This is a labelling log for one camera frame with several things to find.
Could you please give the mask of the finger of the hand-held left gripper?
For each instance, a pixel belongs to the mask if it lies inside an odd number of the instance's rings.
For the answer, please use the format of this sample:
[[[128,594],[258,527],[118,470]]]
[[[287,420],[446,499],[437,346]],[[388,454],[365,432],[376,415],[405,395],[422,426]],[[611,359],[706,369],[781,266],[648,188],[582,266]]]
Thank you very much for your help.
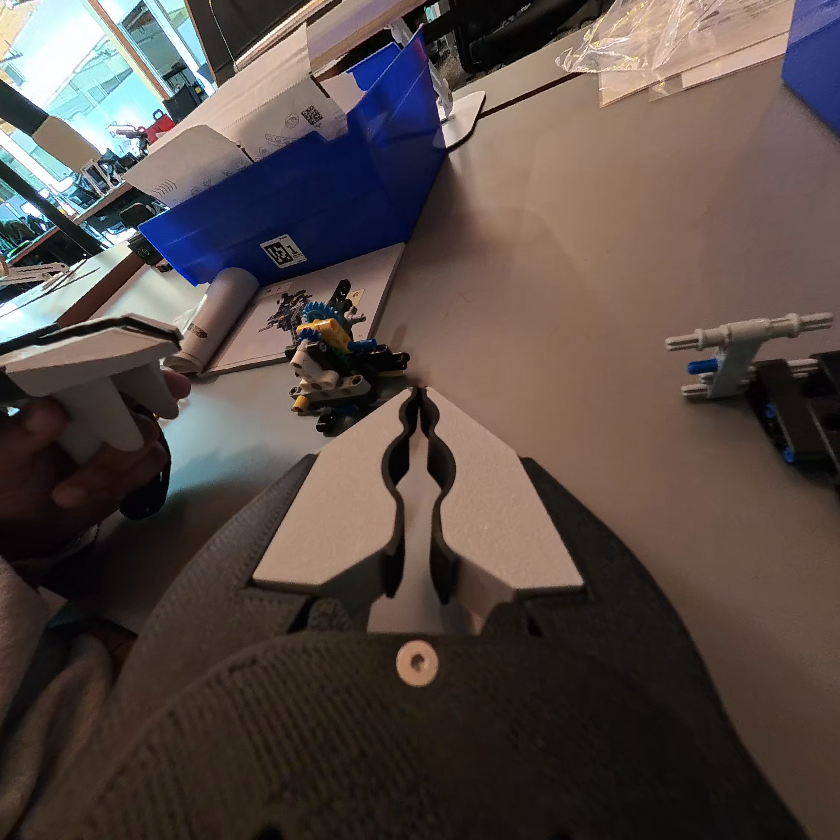
[[[75,461],[88,461],[104,445],[136,451],[143,437],[123,397],[154,416],[177,418],[161,363],[181,340],[179,331],[27,333],[3,343],[3,408],[52,397],[69,418],[58,443]]]
[[[156,321],[145,317],[97,318],[60,327],[57,322],[43,328],[24,333],[13,339],[1,342],[1,356],[21,350],[39,348],[62,340],[83,338],[91,334],[102,333],[108,329],[140,333],[147,337],[172,343],[178,350],[182,347],[183,334],[173,324]]]

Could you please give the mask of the plain blue plastic bin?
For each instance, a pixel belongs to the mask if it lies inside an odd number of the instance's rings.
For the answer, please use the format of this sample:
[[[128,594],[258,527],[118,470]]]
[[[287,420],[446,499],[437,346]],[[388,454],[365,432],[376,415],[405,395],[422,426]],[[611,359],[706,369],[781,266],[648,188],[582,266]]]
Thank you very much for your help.
[[[839,133],[839,1],[794,2],[782,80]]]

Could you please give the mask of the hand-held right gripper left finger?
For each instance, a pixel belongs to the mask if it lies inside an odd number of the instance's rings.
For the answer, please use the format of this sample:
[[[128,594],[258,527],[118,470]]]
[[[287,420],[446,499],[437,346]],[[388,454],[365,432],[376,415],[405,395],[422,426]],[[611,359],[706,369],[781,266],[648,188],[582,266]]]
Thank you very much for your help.
[[[406,388],[324,445],[255,568],[265,588],[335,599],[393,597],[418,389]]]

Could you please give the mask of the white paper sheets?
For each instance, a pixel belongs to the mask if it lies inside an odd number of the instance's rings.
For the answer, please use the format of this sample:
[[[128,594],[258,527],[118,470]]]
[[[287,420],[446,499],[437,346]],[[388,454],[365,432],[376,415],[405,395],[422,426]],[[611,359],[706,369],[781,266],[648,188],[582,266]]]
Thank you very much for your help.
[[[668,96],[706,81],[725,76],[735,70],[760,64],[770,58],[782,56],[788,45],[793,1],[765,2],[761,13],[755,12],[749,37],[731,45],[725,54],[709,59],[706,63],[676,72],[667,78],[655,80],[634,79],[618,73],[598,76],[598,98],[602,108],[619,102],[647,89],[651,99]]]

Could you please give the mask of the white stand base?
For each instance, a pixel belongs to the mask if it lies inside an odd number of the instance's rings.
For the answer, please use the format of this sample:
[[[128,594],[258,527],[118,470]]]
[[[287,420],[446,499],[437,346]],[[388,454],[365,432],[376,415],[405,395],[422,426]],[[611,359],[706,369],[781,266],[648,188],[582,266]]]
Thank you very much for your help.
[[[447,152],[459,147],[472,135],[486,99],[487,93],[484,90],[471,92],[453,100],[448,112],[440,98],[437,99],[438,116]]]

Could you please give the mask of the clear plastic bag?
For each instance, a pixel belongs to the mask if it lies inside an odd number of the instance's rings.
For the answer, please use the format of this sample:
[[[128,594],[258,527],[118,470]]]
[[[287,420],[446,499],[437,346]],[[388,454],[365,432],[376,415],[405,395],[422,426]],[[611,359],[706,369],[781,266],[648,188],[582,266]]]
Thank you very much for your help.
[[[667,78],[749,37],[755,12],[765,8],[746,1],[614,2],[555,62],[570,73]]]

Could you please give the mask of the blue plastic bin with tag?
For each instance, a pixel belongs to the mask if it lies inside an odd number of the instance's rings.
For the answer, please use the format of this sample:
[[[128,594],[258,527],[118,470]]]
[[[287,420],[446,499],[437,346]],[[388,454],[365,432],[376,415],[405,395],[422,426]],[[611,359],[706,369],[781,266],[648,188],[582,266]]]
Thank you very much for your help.
[[[407,242],[447,155],[423,31],[350,72],[364,95],[346,134],[307,134],[140,225],[182,277],[269,285]]]

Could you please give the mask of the lego instruction booklet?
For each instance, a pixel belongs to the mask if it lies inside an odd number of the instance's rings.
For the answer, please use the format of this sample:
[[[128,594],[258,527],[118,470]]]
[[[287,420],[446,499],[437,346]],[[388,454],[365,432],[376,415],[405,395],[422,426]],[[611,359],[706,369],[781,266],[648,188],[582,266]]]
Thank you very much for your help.
[[[352,340],[374,336],[404,244],[391,245],[290,280],[260,286],[244,269],[211,282],[164,360],[185,375],[220,375],[287,360],[310,322],[333,319]]]

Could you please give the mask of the grey and black lego assembly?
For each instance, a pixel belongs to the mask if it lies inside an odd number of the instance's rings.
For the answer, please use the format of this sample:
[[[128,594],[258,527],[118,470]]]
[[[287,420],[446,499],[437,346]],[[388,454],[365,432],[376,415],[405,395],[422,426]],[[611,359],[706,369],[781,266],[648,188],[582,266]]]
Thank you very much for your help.
[[[830,329],[831,312],[729,322],[668,337],[668,352],[711,351],[687,365],[695,380],[681,387],[689,402],[742,397],[783,461],[839,495],[839,352],[798,360],[757,360],[773,340]]]

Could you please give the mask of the multicoloured lego gear assembly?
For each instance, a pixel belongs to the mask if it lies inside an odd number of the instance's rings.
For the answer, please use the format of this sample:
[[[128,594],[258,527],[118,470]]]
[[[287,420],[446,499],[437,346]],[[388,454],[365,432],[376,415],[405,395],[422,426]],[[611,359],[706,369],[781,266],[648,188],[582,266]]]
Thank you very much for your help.
[[[289,391],[291,411],[315,417],[316,430],[326,437],[381,405],[391,380],[403,377],[411,361],[409,353],[375,338],[354,338],[353,328],[364,318],[350,294],[350,280],[342,279],[327,301],[308,298],[290,322],[285,349],[297,377]]]

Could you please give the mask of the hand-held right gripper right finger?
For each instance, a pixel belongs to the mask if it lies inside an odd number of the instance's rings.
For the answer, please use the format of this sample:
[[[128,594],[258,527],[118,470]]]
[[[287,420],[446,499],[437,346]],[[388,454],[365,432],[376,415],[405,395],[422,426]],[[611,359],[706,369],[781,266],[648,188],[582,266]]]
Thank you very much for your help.
[[[440,392],[420,394],[432,509],[429,570],[471,633],[500,604],[580,593],[581,573],[517,452]]]

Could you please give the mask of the person's left forearm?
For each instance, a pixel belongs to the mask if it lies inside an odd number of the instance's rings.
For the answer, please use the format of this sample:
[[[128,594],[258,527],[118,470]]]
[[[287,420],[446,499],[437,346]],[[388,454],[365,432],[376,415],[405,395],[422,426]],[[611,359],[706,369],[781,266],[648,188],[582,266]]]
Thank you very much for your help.
[[[44,596],[3,560],[2,838],[16,838],[39,799],[78,759],[137,639],[99,616],[52,620]]]

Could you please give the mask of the person's left hand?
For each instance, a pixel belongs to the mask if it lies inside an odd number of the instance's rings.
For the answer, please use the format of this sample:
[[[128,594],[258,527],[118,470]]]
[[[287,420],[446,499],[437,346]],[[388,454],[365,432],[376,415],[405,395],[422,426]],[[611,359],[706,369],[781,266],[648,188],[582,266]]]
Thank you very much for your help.
[[[132,411],[141,447],[100,447],[77,465],[58,445],[68,418],[45,396],[28,402],[1,426],[1,554],[10,563],[64,549],[116,512],[130,493],[170,464],[157,422]]]

